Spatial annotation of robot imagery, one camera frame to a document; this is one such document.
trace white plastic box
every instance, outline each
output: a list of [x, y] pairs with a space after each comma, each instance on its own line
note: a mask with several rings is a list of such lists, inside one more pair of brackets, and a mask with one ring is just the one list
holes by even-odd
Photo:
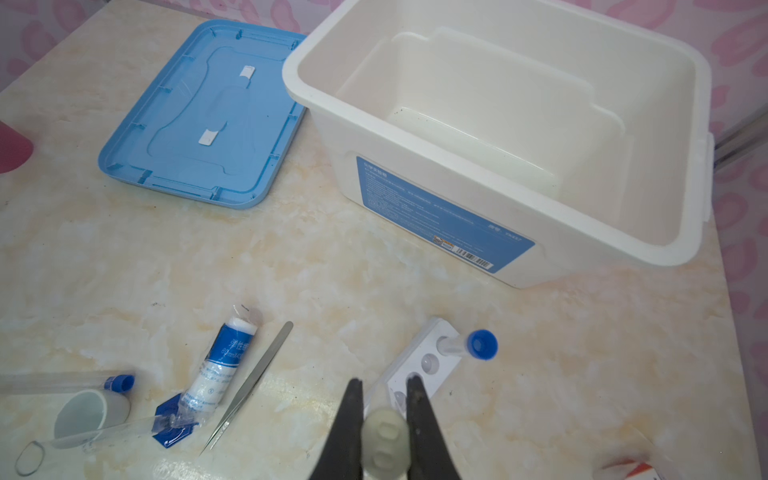
[[346, 0], [283, 80], [348, 198], [512, 286], [699, 249], [711, 73], [684, 43], [557, 0]]

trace blue plastic lid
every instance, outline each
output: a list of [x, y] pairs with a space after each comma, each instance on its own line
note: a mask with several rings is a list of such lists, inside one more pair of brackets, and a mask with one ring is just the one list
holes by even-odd
[[469, 354], [480, 360], [490, 360], [498, 352], [498, 341], [488, 330], [476, 330], [467, 336]]
[[304, 107], [283, 63], [305, 38], [228, 20], [197, 27], [99, 154], [110, 177], [232, 208], [258, 204]]
[[136, 377], [133, 375], [111, 376], [104, 382], [104, 390], [111, 390], [117, 393], [126, 393], [134, 388]]

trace white plastic piece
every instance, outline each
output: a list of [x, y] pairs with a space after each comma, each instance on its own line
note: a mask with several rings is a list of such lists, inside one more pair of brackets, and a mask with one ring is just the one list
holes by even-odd
[[441, 355], [437, 351], [437, 341], [441, 337], [455, 336], [458, 336], [458, 332], [446, 320], [437, 316], [429, 319], [408, 348], [368, 390], [364, 401], [366, 411], [371, 406], [372, 394], [380, 385], [386, 385], [389, 404], [405, 416], [406, 381], [414, 373], [422, 377], [424, 390], [432, 398], [462, 360], [460, 356]]
[[558, 0], [346, 0], [283, 80], [351, 200], [361, 157], [533, 240], [512, 286], [699, 250], [711, 72], [680, 41]]
[[240, 73], [240, 76], [248, 78], [250, 80], [251, 76], [255, 71], [256, 71], [256, 67], [251, 67], [250, 65], [246, 65], [243, 67], [243, 71]]
[[376, 409], [362, 424], [362, 467], [373, 478], [394, 480], [411, 465], [410, 436], [405, 419], [391, 408]]
[[206, 129], [205, 132], [203, 132], [203, 135], [200, 137], [200, 140], [197, 141], [197, 143], [200, 145], [205, 145], [206, 147], [209, 147], [214, 142], [214, 140], [216, 140], [216, 136], [218, 134], [219, 134], [218, 131], [210, 131]]

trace marble table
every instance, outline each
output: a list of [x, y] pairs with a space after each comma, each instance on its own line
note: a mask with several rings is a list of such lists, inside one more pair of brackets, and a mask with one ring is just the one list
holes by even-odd
[[[349, 379], [373, 382], [431, 315], [501, 345], [432, 401], [465, 480], [589, 479], [634, 434], [685, 478], [758, 478], [711, 222], [685, 266], [515, 290], [344, 198], [311, 114], [249, 210], [101, 173], [101, 147], [203, 20], [113, 0], [0, 93], [0, 120], [35, 144], [0, 175], [0, 373], [134, 366], [139, 419], [188, 385], [233, 303], [265, 320], [236, 384], [296, 326], [212, 452], [197, 456], [209, 424], [169, 450], [136, 439], [33, 478], [304, 480]], [[0, 397], [0, 478], [68, 397]]]

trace pink wallpaper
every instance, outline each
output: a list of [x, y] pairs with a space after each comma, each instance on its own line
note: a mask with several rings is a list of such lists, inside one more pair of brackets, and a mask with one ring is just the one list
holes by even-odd
[[104, 6], [104, 0], [0, 0], [0, 90]]
[[768, 475], [768, 144], [717, 172], [713, 199], [758, 453]]

